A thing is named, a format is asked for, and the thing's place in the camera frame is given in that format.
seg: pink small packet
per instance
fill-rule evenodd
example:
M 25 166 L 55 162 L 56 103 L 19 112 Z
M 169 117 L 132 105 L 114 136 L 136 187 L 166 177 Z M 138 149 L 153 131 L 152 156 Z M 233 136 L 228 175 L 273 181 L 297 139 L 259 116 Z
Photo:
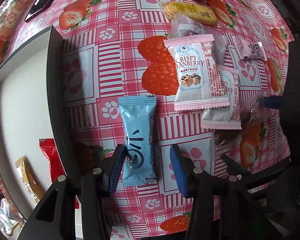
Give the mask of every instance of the pink small packet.
M 240 130 L 239 73 L 233 68 L 219 65 L 218 67 L 230 105 L 204 109 L 201 117 L 201 127 L 218 130 Z
M 240 59 L 261 59 L 267 61 L 267 55 L 260 41 L 251 42 L 232 36 Z

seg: brown snack in clear bag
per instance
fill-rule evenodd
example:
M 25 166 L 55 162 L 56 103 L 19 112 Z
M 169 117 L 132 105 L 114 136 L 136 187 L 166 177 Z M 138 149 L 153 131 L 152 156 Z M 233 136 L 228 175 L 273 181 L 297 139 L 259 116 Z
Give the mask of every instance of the brown snack in clear bag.
M 40 199 L 43 197 L 44 192 L 38 185 L 38 183 L 35 181 L 33 175 L 29 171 L 26 163 L 25 158 L 22 156 L 20 157 L 16 163 L 15 166 L 17 168 L 17 171 L 22 179 L 23 184 L 26 186 L 26 189 L 31 194 L 32 198 L 36 203 L 39 203 Z
M 263 96 L 264 93 L 261 92 L 246 98 L 240 103 L 242 130 L 215 130 L 215 145 L 217 147 L 233 142 L 239 135 L 245 134 L 251 126 L 260 124 L 266 120 L 264 110 L 259 104 L 263 100 Z

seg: metal screw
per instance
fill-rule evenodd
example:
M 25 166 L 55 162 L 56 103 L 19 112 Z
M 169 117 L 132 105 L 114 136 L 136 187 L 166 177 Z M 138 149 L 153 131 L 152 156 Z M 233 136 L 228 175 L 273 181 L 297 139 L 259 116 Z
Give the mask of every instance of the metal screw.
M 194 168 L 194 169 L 193 169 L 193 172 L 194 172 L 195 174 L 201 174 L 201 173 L 203 172 L 203 170 L 200 169 L 200 168 Z
M 100 168 L 95 168 L 95 169 L 93 169 L 93 174 L 99 174 L 99 173 L 101 173 L 102 172 L 102 169 L 100 169 Z
M 65 181 L 66 180 L 66 176 L 65 175 L 60 175 L 58 177 L 58 181 L 62 182 L 62 181 Z
M 233 175 L 230 175 L 228 179 L 229 179 L 229 181 L 232 181 L 232 182 L 235 182 L 235 181 L 238 180 L 238 178 L 236 176 L 233 176 Z

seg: rice cracker packet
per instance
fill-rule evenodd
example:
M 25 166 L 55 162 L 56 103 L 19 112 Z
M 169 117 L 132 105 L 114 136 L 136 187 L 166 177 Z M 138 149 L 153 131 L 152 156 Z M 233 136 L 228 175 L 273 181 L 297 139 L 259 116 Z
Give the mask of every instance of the rice cracker packet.
M 229 98 L 212 57 L 212 34 L 168 39 L 164 45 L 175 63 L 179 88 L 176 111 L 228 106 Z
M 233 68 L 220 65 L 218 67 L 230 105 L 204 109 L 201 118 L 201 127 L 218 130 L 240 130 L 239 73 Z

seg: strawberry print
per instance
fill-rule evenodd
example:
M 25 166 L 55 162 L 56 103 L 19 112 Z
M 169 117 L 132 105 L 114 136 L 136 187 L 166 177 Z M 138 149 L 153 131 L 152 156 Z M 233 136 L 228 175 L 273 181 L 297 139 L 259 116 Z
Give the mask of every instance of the strawberry print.
M 271 74 L 270 84 L 271 84 L 272 89 L 275 92 L 278 92 L 280 90 L 280 93 L 282 93 L 283 85 L 282 85 L 282 79 L 281 79 L 281 72 L 280 72 L 280 69 L 279 69 L 277 63 L 272 58 L 269 58 L 266 61 L 266 65 Z
M 284 31 L 284 29 L 277 29 L 277 28 L 272 29 L 270 33 L 275 44 L 277 44 L 278 48 L 282 52 L 285 52 L 287 49 L 287 44 L 284 40 L 288 38 L 288 34 Z
M 160 225 L 160 228 L 167 231 L 168 234 L 186 231 L 189 226 L 190 212 L 184 213 L 182 216 L 170 218 Z
M 101 3 L 103 0 L 77 0 L 64 8 L 59 17 L 59 26 L 62 30 L 74 30 L 81 21 L 88 19 L 93 13 L 91 7 Z
M 179 82 L 174 59 L 163 44 L 166 39 L 161 35 L 146 38 L 138 44 L 138 51 L 154 62 L 142 75 L 142 87 L 151 94 L 170 96 L 177 93 Z
M 179 87 L 173 59 L 150 65 L 143 73 L 141 80 L 142 87 L 155 95 L 175 95 Z
M 225 25 L 229 26 L 231 29 L 234 29 L 235 20 L 233 16 L 236 16 L 237 13 L 233 10 L 233 8 L 221 1 L 221 0 L 206 0 L 208 5 L 214 11 L 216 17 Z
M 82 21 L 87 10 L 85 8 L 74 8 L 64 11 L 59 17 L 59 26 L 62 30 L 70 29 Z
M 172 56 L 163 44 L 163 41 L 166 39 L 167 37 L 162 35 L 146 38 L 138 44 L 138 51 L 142 57 L 152 62 L 160 62 L 165 59 L 170 60 Z
M 245 168 L 252 166 L 256 160 L 258 143 L 255 140 L 243 138 L 240 142 L 241 165 Z

